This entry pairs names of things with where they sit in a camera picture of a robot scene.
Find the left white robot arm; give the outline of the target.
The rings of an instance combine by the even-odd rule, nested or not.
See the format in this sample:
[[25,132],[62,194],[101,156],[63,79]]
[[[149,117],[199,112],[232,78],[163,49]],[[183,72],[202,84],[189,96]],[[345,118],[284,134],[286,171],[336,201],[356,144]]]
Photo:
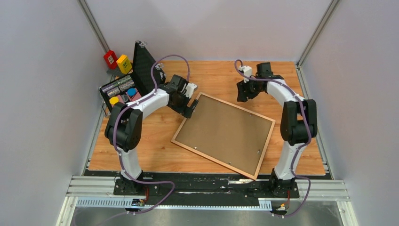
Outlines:
[[156,85],[149,94],[140,99],[114,105],[104,134],[117,152],[121,175],[127,179],[126,189],[132,194],[140,194],[145,184],[140,179],[143,171],[137,155],[143,120],[165,106],[185,118],[191,118],[198,104],[197,99],[192,100],[197,88],[196,84],[187,79],[173,75],[171,81]]

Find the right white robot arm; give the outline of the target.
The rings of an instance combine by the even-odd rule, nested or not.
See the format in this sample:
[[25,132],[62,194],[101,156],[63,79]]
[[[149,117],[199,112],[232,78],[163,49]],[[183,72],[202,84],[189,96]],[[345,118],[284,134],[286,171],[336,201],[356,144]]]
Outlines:
[[268,184],[272,195],[282,196],[298,177],[295,170],[302,151],[317,135],[316,102],[290,88],[282,76],[272,72],[269,62],[257,64],[256,73],[239,59],[234,62],[234,67],[243,78],[237,83],[237,101],[246,102],[265,92],[283,108],[280,120],[283,150]]

